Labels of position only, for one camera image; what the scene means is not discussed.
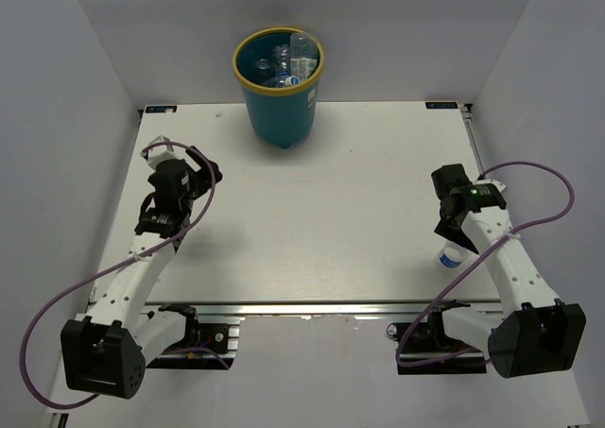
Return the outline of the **clear bottle green white label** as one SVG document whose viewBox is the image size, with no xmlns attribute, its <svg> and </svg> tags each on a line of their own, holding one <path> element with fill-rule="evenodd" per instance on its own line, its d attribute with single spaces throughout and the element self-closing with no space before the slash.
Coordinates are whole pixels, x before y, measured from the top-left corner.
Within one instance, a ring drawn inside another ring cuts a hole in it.
<svg viewBox="0 0 605 428">
<path fill-rule="evenodd" d="M 318 64 L 318 45 L 313 37 L 305 32 L 290 35 L 290 75 L 299 82 L 307 80 Z"/>
</svg>

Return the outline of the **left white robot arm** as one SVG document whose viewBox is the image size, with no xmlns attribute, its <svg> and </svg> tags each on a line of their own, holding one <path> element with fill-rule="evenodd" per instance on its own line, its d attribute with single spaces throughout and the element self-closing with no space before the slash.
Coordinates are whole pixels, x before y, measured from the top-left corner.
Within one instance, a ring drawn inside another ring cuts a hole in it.
<svg viewBox="0 0 605 428">
<path fill-rule="evenodd" d="M 216 163 L 189 146 L 178 158 L 175 142 L 155 142 L 143 152 L 153 190 L 141 205 L 125 264 L 113 272 L 101 299 L 60 333 L 69 389 L 129 399 L 147 366 L 166 351 L 191 351 L 200 338 L 198 315 L 187 304 L 161 306 L 141 319 L 151 290 L 197 224 L 195 201 L 213 197 L 222 175 Z"/>
</svg>

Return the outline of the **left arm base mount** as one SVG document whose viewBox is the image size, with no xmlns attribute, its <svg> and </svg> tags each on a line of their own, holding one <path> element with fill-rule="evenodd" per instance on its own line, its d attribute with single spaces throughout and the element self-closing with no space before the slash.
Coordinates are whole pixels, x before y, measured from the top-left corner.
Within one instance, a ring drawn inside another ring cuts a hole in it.
<svg viewBox="0 0 605 428">
<path fill-rule="evenodd" d="M 237 351 L 239 325 L 169 303 L 147 314 L 135 339 L 148 369 L 227 370 Z"/>
</svg>

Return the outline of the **bottle blue cap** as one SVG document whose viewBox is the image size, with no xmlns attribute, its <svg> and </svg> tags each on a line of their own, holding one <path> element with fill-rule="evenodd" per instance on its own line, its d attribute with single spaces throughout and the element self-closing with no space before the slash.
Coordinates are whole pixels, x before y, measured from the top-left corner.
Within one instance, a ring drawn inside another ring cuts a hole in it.
<svg viewBox="0 0 605 428">
<path fill-rule="evenodd" d="M 454 242 L 446 241 L 438 253 L 437 263 L 441 269 L 458 269 L 470 256 L 470 251 Z"/>
</svg>

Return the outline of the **clear bottle blue label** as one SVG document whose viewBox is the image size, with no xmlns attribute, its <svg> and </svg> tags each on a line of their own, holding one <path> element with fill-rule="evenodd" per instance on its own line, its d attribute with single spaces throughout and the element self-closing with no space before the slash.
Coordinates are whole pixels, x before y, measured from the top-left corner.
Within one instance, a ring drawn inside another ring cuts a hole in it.
<svg viewBox="0 0 605 428">
<path fill-rule="evenodd" d="M 267 59 L 260 59 L 254 63 L 254 67 L 260 71 L 267 71 L 271 69 L 271 63 Z"/>
<path fill-rule="evenodd" d="M 276 77 L 290 76 L 290 48 L 288 44 L 276 45 L 273 48 L 272 64 Z"/>
</svg>

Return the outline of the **clear unlabelled bottle white cap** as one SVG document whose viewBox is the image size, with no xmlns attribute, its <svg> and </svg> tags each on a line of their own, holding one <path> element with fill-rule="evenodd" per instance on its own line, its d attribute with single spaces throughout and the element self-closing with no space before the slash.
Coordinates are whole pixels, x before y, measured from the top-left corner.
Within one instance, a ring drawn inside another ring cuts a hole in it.
<svg viewBox="0 0 605 428">
<path fill-rule="evenodd" d="M 300 80 L 296 76 L 284 74 L 266 80 L 263 83 L 263 86 L 267 88 L 282 89 L 296 86 L 299 83 Z"/>
</svg>

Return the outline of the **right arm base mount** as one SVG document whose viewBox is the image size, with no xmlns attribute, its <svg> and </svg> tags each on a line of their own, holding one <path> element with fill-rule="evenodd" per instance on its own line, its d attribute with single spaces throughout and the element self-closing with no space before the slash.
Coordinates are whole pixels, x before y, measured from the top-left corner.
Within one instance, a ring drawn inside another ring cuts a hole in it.
<svg viewBox="0 0 605 428">
<path fill-rule="evenodd" d="M 440 357 L 454 352 L 469 349 L 460 340 L 445 335 L 442 325 L 442 313 L 453 308 L 470 308 L 469 304 L 457 301 L 440 303 L 420 322 L 404 345 L 401 360 L 406 363 Z M 399 375 L 462 375 L 482 374 L 487 372 L 487 359 L 480 351 L 460 355 L 449 360 L 423 365 L 414 368 L 397 368 Z"/>
</svg>

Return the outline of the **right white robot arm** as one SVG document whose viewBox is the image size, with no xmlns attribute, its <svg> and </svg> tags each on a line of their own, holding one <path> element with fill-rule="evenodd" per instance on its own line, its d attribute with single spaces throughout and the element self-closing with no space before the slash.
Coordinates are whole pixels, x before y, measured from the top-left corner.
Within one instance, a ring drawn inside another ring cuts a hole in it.
<svg viewBox="0 0 605 428">
<path fill-rule="evenodd" d="M 578 304 L 563 302 L 532 263 L 499 188 L 471 181 L 460 163 L 442 166 L 431 179 L 440 201 L 436 234 L 477 254 L 503 318 L 494 324 L 471 307 L 444 307 L 426 328 L 428 343 L 449 351 L 461 341 L 486 354 L 504 378 L 570 369 L 586 316 Z"/>
</svg>

